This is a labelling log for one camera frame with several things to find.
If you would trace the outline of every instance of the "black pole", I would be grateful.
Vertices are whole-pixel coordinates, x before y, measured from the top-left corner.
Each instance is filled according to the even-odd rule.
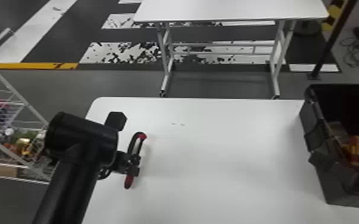
[[[81,224],[101,170],[100,157],[97,144],[90,141],[69,148],[55,170],[33,224]]]
[[[331,49],[333,48],[336,40],[338,39],[339,34],[341,33],[346,21],[349,18],[349,15],[351,15],[352,10],[354,9],[357,2],[358,2],[358,0],[348,0],[346,2],[345,8],[343,9],[341,17],[339,18],[333,32],[331,33],[331,37],[330,37],[329,41],[327,42],[326,47],[324,48],[323,54],[321,55],[320,59],[318,60],[312,73],[308,74],[309,80],[320,79],[319,72],[321,71],[321,68],[322,68],[327,56],[331,53]]]

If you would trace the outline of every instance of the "floor tape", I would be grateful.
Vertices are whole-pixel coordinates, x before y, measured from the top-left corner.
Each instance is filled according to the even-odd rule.
[[[70,70],[77,66],[78,63],[0,63],[0,69]]]
[[[338,22],[338,19],[341,17],[342,10],[346,5],[348,0],[333,0],[328,7],[329,16],[326,18],[323,23],[323,31],[331,31]]]

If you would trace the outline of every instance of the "floor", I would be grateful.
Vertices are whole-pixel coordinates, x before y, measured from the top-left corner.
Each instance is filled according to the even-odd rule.
[[[344,30],[339,40],[349,36],[351,31]],[[359,83],[359,69],[342,63],[345,53],[344,47],[335,45],[333,55],[342,73],[322,73],[318,81],[307,80],[306,73],[282,72],[281,97],[303,99],[304,90],[312,83]],[[239,70],[177,71],[168,96],[268,98],[265,73]],[[59,111],[84,117],[98,97],[157,97],[163,77],[160,70],[1,70],[1,73],[47,120]],[[46,188],[0,180],[0,223],[30,223]]]
[[[29,1],[27,7],[30,10],[27,11],[35,11],[36,14],[29,19],[20,15],[19,10],[0,14],[2,27],[9,25],[4,24],[2,19],[12,20],[18,17],[23,23],[19,29],[11,26],[16,33],[1,44],[0,63],[75,63],[76,69],[106,70],[155,70],[156,65],[161,64],[161,50],[157,45],[154,25],[140,26],[132,20],[141,1],[49,0],[41,8],[30,0],[15,1]],[[264,44],[274,43],[277,27],[274,21],[171,25],[174,27],[174,42],[222,43],[251,40],[264,41]],[[300,71],[301,66],[314,64],[324,45],[322,35],[308,38],[295,36],[283,61],[285,69]],[[174,50],[184,52],[185,48],[175,47]],[[271,50],[272,47],[256,48],[258,53],[270,54]],[[203,67],[195,67],[195,64],[216,64],[218,67],[224,66],[224,69],[227,64],[242,64],[243,70],[256,70],[269,58],[269,55],[225,55],[228,52],[250,53],[253,51],[251,47],[208,47],[195,51],[212,51],[221,55],[177,55],[176,63],[188,71],[203,71]],[[330,71],[338,71],[332,55],[326,63],[332,65]]]

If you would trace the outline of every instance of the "table leg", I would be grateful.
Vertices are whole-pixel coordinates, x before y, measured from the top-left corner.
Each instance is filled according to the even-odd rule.
[[[171,66],[172,66],[172,62],[171,62],[171,66],[169,66],[169,62],[171,59],[169,58],[169,61],[167,59],[165,40],[166,39],[171,40],[171,34],[169,33],[169,30],[165,30],[164,27],[162,27],[162,25],[160,23],[156,23],[156,27],[157,27],[157,41],[159,42],[160,51],[162,53],[162,63],[163,63],[163,70],[164,70],[164,79],[163,79],[162,87],[160,88],[160,96],[165,97],[166,91],[167,91],[167,85],[171,78]]]
[[[284,38],[284,33],[283,33],[284,25],[285,25],[285,22],[280,21],[280,24],[278,26],[276,41],[274,43],[274,49],[273,49],[273,52],[272,52],[272,54],[270,56],[271,78],[272,78],[272,81],[273,81],[273,88],[274,88],[273,99],[280,98],[280,86],[278,85],[278,76],[280,74],[281,67],[283,65],[283,61],[284,61],[285,55],[287,53],[289,44],[291,43],[291,39],[292,39],[292,36],[293,36],[293,30],[294,30],[295,25],[296,25],[296,20],[291,21],[291,24],[289,26],[289,30],[287,31],[287,35],[286,35],[285,38]],[[274,55],[276,53],[278,43],[281,43],[281,53],[280,53],[280,57],[278,58],[278,61],[277,61],[276,65],[274,65],[274,63],[275,63]]]

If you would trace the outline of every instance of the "metal table frame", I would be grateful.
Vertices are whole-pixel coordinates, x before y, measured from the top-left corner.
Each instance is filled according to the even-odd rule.
[[[214,43],[173,43],[172,41],[172,32],[169,22],[164,23],[155,23],[157,27],[157,40],[159,47],[162,52],[162,63],[164,69],[164,79],[160,89],[160,96],[165,97],[167,93],[168,83],[172,76],[172,66],[174,65],[174,55],[190,55],[190,54],[230,54],[230,55],[270,55],[270,60],[268,65],[270,68],[271,81],[273,86],[273,97],[272,99],[277,99],[280,97],[280,87],[278,85],[278,75],[282,67],[282,62],[285,58],[287,49],[289,47],[290,41],[293,36],[293,30],[295,28],[296,20],[278,20],[276,21],[278,25],[276,32],[276,39],[273,45],[270,44],[261,44],[261,43],[228,43],[228,44],[214,44]],[[277,45],[281,45],[280,57],[277,61],[274,60],[274,56],[277,52]],[[187,52],[174,52],[175,46],[186,46]],[[232,53],[232,52],[191,52],[190,47],[192,46],[252,46],[252,53]],[[271,46],[273,51],[270,54],[266,53],[256,53],[255,48],[257,46]]]

